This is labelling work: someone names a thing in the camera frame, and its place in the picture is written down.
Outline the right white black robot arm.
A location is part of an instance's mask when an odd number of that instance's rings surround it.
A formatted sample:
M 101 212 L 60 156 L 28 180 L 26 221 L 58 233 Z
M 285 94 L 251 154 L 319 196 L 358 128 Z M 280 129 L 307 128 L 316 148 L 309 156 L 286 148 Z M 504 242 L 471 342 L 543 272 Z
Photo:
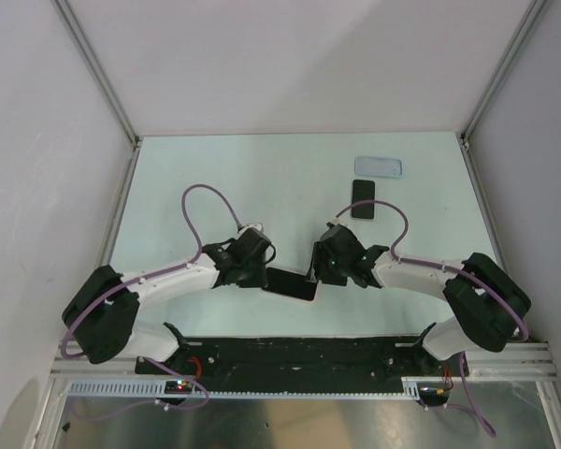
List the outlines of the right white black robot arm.
M 474 348 L 499 353 L 516 331 L 529 337 L 524 317 L 530 298 L 483 253 L 452 263 L 414 259 L 393 247 L 366 248 L 346 225 L 331 223 L 314 243 L 309 273 L 324 284 L 353 281 L 361 288 L 404 289 L 445 301 L 453 317 L 429 326 L 414 344 L 414 366 L 426 375 Z

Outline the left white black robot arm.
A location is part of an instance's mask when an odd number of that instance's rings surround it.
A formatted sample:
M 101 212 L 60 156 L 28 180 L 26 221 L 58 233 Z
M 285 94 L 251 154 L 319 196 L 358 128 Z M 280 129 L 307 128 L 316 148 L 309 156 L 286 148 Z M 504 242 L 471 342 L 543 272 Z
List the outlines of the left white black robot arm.
M 234 285 L 266 286 L 267 252 L 276 249 L 259 229 L 246 226 L 235 238 L 211 243 L 197 255 L 153 272 L 122 274 L 105 265 L 93 271 L 65 307 L 65 358 L 105 363 L 118 355 L 155 360 L 169 373 L 188 364 L 188 343 L 174 325 L 141 319 L 149 307 L 178 297 Z

